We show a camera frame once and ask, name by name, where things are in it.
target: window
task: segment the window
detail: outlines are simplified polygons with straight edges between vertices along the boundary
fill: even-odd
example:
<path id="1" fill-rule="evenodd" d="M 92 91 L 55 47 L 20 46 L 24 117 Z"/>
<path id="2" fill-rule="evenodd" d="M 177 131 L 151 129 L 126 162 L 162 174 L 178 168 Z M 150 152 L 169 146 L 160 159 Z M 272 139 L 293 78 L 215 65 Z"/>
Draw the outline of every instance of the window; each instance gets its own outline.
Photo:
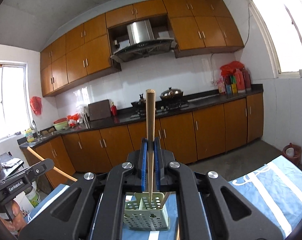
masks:
<path id="1" fill-rule="evenodd" d="M 0 140 L 30 127 L 25 66 L 0 65 Z"/>
<path id="2" fill-rule="evenodd" d="M 302 69 L 302 0 L 250 0 L 278 73 Z"/>

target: metal screw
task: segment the metal screw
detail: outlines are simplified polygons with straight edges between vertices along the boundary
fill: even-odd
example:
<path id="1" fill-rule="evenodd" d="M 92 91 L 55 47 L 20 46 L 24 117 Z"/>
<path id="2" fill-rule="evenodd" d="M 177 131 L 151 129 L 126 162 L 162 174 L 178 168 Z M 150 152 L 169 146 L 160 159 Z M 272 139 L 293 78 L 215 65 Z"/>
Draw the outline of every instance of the metal screw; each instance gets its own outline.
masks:
<path id="1" fill-rule="evenodd" d="M 94 173 L 88 172 L 84 174 L 84 178 L 87 180 L 93 179 L 94 178 Z"/>
<path id="2" fill-rule="evenodd" d="M 180 164 L 178 162 L 170 162 L 169 165 L 170 165 L 171 168 L 178 168 L 178 167 L 180 167 Z"/>
<path id="3" fill-rule="evenodd" d="M 209 171 L 209 172 L 208 172 L 208 176 L 209 176 L 209 178 L 211 178 L 211 179 L 216 179 L 217 177 L 219 177 L 218 173 L 215 172 L 215 171 Z"/>
<path id="4" fill-rule="evenodd" d="M 130 168 L 132 168 L 132 163 L 129 163 L 129 162 L 122 163 L 122 168 L 130 169 Z"/>

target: window frame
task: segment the window frame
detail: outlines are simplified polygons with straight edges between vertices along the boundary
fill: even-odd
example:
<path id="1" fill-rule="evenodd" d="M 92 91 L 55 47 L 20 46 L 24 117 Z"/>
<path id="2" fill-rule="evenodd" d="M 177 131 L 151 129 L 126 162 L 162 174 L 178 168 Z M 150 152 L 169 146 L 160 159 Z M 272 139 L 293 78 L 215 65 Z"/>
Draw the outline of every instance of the window frame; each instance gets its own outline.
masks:
<path id="1" fill-rule="evenodd" d="M 32 114 L 30 112 L 30 106 L 29 106 L 29 90 L 28 90 L 28 85 L 27 85 L 27 63 L 22 63 L 22 62 L 3 62 L 0 61 L 0 65 L 2 68 L 2 75 L 1 75 L 1 97 L 2 97 L 2 105 L 3 105 L 3 68 L 4 67 L 19 67 L 19 68 L 23 68 L 23 91 L 24 91 L 24 102 L 25 102 L 25 106 L 26 106 L 26 114 L 27 114 L 27 118 L 29 121 L 29 125 L 30 127 L 32 127 Z M 12 138 L 16 136 L 15 134 L 8 134 L 5 137 L 0 138 L 0 142 L 5 141 L 6 139 Z"/>
<path id="2" fill-rule="evenodd" d="M 267 25 L 262 17 L 262 15 L 259 12 L 259 9 L 257 8 L 257 6 L 254 4 L 253 0 L 248 0 L 249 2 L 249 7 L 251 8 L 251 12 L 253 17 L 255 18 L 257 25 L 261 31 L 262 37 L 264 39 L 264 42 L 266 44 L 267 47 L 267 51 L 270 57 L 270 62 L 272 65 L 272 70 L 274 73 L 274 78 L 291 78 L 291 77 L 300 77 L 299 71 L 292 71 L 292 72 L 281 72 L 281 67 L 280 67 L 280 62 L 279 62 L 279 58 L 278 58 L 278 54 L 276 52 L 271 34 L 267 28 Z M 287 9 L 287 12 L 290 16 L 290 18 L 292 19 L 292 22 L 294 22 L 294 26 L 296 28 L 296 31 L 298 33 L 298 36 L 300 38 L 300 42 L 302 45 L 302 38 L 300 35 L 300 31 L 294 21 L 294 19 L 292 18 L 292 15 L 290 13 L 290 11 Z"/>

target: white wall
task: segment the white wall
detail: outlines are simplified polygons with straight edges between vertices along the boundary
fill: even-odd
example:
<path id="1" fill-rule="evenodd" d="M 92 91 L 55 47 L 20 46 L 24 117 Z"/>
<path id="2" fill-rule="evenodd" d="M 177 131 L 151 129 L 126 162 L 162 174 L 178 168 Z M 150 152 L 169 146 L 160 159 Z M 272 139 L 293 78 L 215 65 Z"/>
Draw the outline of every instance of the white wall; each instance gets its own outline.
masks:
<path id="1" fill-rule="evenodd" d="M 224 0 L 243 41 L 248 37 L 247 0 Z M 250 37 L 246 47 L 235 53 L 249 69 L 252 82 L 264 88 L 264 131 L 262 139 L 282 150 L 290 142 L 302 147 L 302 79 L 277 78 L 272 70 L 261 31 L 250 14 Z"/>
<path id="2" fill-rule="evenodd" d="M 235 60 L 233 53 L 215 54 L 212 67 L 220 76 L 219 67 Z M 122 71 L 85 83 L 57 95 L 59 117 L 74 114 L 76 106 L 109 99 L 118 109 L 131 107 L 146 89 L 156 91 L 156 100 L 169 87 L 180 88 L 184 94 L 212 90 L 210 55 L 175 58 L 174 52 L 141 58 L 121 64 Z"/>
<path id="3" fill-rule="evenodd" d="M 33 96 L 42 97 L 39 52 L 6 45 L 0 45 L 0 61 L 14 61 L 27 63 L 30 98 Z M 35 123 L 40 129 L 51 126 L 53 121 L 58 119 L 58 112 L 54 97 L 42 98 L 42 106 L 43 109 L 42 114 L 40 116 L 36 116 L 32 112 L 32 116 L 35 120 Z M 28 166 L 27 161 L 16 141 L 21 137 L 23 136 L 14 136 L 3 142 L 0 142 L 0 154 L 10 151 L 14 157 L 22 159 Z"/>

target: hand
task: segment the hand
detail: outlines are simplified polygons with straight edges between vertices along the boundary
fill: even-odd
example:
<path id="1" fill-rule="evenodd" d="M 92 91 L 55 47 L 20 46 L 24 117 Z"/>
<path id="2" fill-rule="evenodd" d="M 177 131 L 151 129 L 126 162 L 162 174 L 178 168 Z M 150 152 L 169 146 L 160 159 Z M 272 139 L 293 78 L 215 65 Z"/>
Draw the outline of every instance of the hand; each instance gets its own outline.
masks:
<path id="1" fill-rule="evenodd" d="M 12 211 L 13 211 L 13 215 L 15 215 L 12 223 L 2 218 L 0 218 L 0 220 L 10 232 L 19 231 L 23 229 L 27 225 L 27 223 L 23 218 L 23 214 L 22 211 L 20 210 L 18 203 L 16 203 L 14 200 L 12 204 Z"/>

